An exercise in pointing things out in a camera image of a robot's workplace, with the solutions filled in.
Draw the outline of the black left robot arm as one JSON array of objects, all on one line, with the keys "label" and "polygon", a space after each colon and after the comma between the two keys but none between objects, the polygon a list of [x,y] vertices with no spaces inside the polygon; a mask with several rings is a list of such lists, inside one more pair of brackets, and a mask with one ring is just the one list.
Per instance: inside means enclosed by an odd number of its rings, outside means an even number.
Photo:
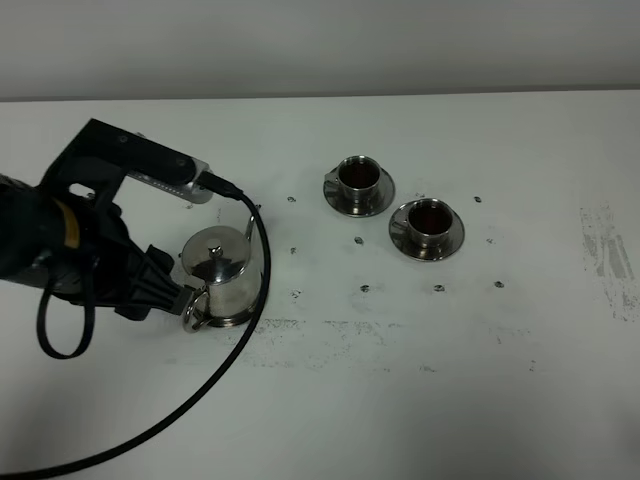
[{"label": "black left robot arm", "polygon": [[171,278],[173,265],[169,254],[133,242],[118,206],[98,212],[69,192],[1,178],[2,279],[141,321],[152,309],[180,315],[192,299],[192,288]]}]

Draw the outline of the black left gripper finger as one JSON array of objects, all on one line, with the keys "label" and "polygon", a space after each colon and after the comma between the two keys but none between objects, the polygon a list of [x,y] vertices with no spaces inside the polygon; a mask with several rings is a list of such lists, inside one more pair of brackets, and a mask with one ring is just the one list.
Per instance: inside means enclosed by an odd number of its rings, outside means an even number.
[{"label": "black left gripper finger", "polygon": [[159,310],[181,315],[193,293],[191,287],[175,283],[170,276],[151,273],[131,281],[119,303],[119,314],[148,315],[151,310]]},{"label": "black left gripper finger", "polygon": [[150,245],[145,252],[144,270],[142,277],[145,280],[171,278],[174,267],[174,259],[167,252]]}]

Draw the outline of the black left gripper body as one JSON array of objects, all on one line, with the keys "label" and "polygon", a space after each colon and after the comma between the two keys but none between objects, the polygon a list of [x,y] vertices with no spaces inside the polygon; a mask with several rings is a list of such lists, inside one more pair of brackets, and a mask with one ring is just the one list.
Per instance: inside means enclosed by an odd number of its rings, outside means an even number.
[{"label": "black left gripper body", "polygon": [[150,312],[150,256],[129,237],[121,210],[98,212],[74,195],[53,197],[62,237],[44,261],[52,294],[90,309],[110,307],[129,320]]}]

